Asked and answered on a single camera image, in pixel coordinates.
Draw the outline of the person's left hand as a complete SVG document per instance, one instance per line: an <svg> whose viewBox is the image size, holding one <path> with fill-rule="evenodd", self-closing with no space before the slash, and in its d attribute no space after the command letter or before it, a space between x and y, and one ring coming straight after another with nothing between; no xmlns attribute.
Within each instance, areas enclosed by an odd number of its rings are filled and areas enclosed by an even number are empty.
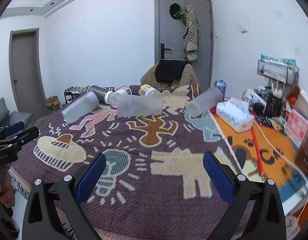
<svg viewBox="0 0 308 240"><path fill-rule="evenodd" d="M12 179L9 172L5 171L4 181L0 183L0 202L6 208L13 207L15 204L11 181Z"/></svg>

